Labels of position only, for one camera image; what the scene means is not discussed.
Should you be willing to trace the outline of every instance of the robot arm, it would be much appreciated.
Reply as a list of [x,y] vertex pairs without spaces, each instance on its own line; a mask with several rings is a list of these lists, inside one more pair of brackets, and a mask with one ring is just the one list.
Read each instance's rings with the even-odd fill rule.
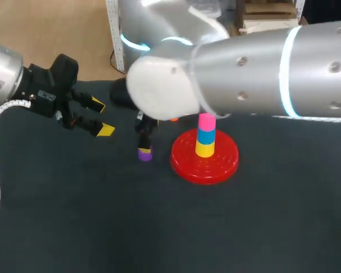
[[203,111],[341,117],[341,22],[200,45],[163,41],[133,63],[127,87],[159,120]]
[[0,45],[0,105],[11,100],[30,101],[29,111],[56,117],[66,129],[79,127],[94,136],[110,135],[113,127],[70,110],[70,101],[99,113],[105,108],[96,98],[75,90],[77,74],[78,63],[66,55],[59,55],[50,69],[34,64],[26,68],[21,54]]

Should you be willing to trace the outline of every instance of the purple block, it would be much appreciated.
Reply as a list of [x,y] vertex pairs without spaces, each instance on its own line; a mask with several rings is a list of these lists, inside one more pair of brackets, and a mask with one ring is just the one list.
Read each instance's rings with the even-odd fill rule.
[[153,158],[153,148],[151,147],[150,154],[142,152],[138,149],[138,156],[141,161],[144,161],[144,162],[151,161]]

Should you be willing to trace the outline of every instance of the dark gray mat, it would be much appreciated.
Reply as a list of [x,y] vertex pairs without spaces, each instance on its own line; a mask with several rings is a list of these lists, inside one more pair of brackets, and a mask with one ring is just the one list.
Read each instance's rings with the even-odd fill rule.
[[[107,102],[108,83],[79,86]],[[135,115],[108,106],[110,139],[1,116],[0,273],[341,272],[341,125],[222,120],[240,167],[200,187],[169,164],[196,119],[162,123],[141,163]]]

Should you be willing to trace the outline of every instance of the led light ring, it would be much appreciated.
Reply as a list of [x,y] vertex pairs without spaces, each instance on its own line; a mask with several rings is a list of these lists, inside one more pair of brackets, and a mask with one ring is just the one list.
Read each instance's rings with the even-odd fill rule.
[[279,67],[279,91],[280,97],[282,100],[282,104],[284,110],[288,114],[288,116],[292,118],[299,118],[300,116],[294,111],[292,101],[290,99],[290,91],[289,91],[289,69],[290,69],[290,56],[292,54],[294,40],[298,34],[298,31],[301,29],[301,26],[293,28],[288,37],[285,40],[282,56],[280,60]]

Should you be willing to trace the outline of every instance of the red base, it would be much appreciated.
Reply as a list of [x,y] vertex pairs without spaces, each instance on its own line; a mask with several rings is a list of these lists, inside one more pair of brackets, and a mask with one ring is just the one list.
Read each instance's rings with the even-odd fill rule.
[[196,154],[197,129],[181,134],[173,144],[170,162],[185,180],[199,185],[224,182],[238,169],[239,151],[225,133],[216,131],[215,154],[201,158]]

